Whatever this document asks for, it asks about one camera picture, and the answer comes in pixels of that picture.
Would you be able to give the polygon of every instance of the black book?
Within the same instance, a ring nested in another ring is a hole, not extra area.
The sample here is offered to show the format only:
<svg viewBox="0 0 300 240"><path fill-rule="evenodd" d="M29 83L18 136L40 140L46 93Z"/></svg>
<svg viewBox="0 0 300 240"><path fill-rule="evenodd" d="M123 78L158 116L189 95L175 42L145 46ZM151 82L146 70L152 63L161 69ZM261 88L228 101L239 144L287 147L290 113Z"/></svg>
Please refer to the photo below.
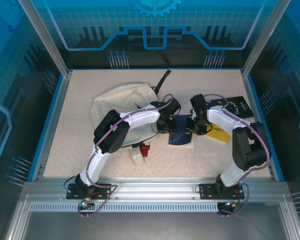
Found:
<svg viewBox="0 0 300 240"><path fill-rule="evenodd" d="M241 119L246 119L254 116L254 113L251 111L248 103L244 99L243 96L235 96L227 98L229 101L229 105L225 108L230 113L238 116ZM226 105L226 101L224 99L211 100L211 105Z"/></svg>

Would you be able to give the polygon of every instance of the cream cloth bag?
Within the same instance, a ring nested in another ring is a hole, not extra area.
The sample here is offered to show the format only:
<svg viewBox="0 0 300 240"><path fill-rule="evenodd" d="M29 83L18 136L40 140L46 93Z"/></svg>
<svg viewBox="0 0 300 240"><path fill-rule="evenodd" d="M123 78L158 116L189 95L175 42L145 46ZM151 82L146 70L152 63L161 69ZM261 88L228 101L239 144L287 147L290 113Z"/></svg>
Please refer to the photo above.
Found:
<svg viewBox="0 0 300 240"><path fill-rule="evenodd" d="M158 98L146 83L128 83L117 86L94 99L90 111L93 127L96 129L110 110L114 109L118 113L131 112L138 110L138 106L144 108L154 101L158 101ZM154 131L157 131L155 123L132 129L128 132L121 148L131 148L133 144L152 141L157 135Z"/></svg>

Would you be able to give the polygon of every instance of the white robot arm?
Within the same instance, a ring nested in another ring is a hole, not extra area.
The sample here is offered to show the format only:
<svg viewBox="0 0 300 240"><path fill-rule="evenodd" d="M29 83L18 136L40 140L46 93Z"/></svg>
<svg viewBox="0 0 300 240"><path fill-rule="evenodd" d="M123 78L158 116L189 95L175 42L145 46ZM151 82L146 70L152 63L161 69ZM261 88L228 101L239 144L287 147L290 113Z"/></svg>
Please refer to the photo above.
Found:
<svg viewBox="0 0 300 240"><path fill-rule="evenodd" d="M172 97L168 103L154 101L132 112L109 111L94 131L94 147L90 160L84 170L76 176L78 195L85 198L94 192L93 185L98 182L107 159L122 146L130 130L156 123L158 133L174 133L177 130L177 122L172 115L180 108L179 102Z"/></svg>
<svg viewBox="0 0 300 240"><path fill-rule="evenodd" d="M185 132L204 135L208 132L207 126L216 124L232 137L233 162L226 171L216 177L215 182L218 194L222 197L232 186L236 186L250 172L266 162L266 151L269 158L271 157L266 132L260 122L250 123L240 119L221 105L210 106L202 94L195 95L190 101L193 112L192 117L186 121ZM251 128L261 138L267 150L252 133Z"/></svg>
<svg viewBox="0 0 300 240"><path fill-rule="evenodd" d="M156 109L155 106L149 104L148 106L146 106L142 109L144 109L144 110L147 109L147 110L136 113L133 116L128 117L124 120L129 125L129 129L128 129L129 131L131 131L132 129L135 129L137 127L140 127L142 125L153 124L158 121L160 113L158 110L154 110L154 109ZM125 116L131 115L132 113L133 112L119 113L119 116L121 119L123 119ZM109 152L102 153L99 146L97 146L96 149L93 146L91 156L92 155L94 155L94 157L89 166L88 174L89 174L91 181L94 183L97 183L99 180L100 172L101 172L102 168L104 167L108 157L110 156L110 153ZM87 186L91 186L92 185L91 182L87 179L87 175L86 175L87 170L86 169L87 169L87 166L80 173L80 178L84 184L86 184Z"/></svg>

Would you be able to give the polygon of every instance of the beige tabletop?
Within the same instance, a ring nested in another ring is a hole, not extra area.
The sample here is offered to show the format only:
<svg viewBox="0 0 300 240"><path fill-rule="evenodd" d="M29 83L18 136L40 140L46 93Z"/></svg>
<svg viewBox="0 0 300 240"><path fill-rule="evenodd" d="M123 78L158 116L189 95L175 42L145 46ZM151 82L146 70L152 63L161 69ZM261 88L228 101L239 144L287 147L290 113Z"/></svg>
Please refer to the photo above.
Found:
<svg viewBox="0 0 300 240"><path fill-rule="evenodd" d="M74 70L43 176L68 178L80 173L93 147L94 127L90 109L94 98L114 87L132 83L158 84L166 70ZM190 99L197 94L215 93L224 97L248 97L239 70L172 70L158 99L171 93L181 104L181 115L189 114ZM194 136L194 148L168 145L169 135L159 134L150 143L145 164L135 166L129 150L112 154L100 177L216 177L231 164L232 143L208 136ZM269 170L250 177L270 177Z"/></svg>

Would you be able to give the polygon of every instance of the yellow card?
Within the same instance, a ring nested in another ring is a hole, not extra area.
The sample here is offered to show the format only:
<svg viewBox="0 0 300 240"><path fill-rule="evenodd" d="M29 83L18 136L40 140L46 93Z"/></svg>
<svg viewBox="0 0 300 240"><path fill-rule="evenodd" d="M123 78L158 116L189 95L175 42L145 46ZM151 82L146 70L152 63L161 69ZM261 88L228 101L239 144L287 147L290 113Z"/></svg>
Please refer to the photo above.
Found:
<svg viewBox="0 0 300 240"><path fill-rule="evenodd" d="M218 125L212 124L212 130L206 134L206 136L209 136L211 138L220 140L222 142L229 142L230 135L226 133L224 130L222 130Z"/></svg>

